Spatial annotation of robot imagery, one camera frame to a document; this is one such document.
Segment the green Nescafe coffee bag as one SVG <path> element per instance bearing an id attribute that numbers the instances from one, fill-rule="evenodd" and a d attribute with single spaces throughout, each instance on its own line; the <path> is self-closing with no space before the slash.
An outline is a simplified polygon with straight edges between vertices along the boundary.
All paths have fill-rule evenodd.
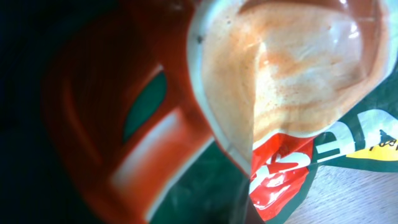
<path id="1" fill-rule="evenodd" d="M 101 221 L 283 223 L 320 165 L 397 171 L 397 2 L 124 1 L 42 90 Z"/>

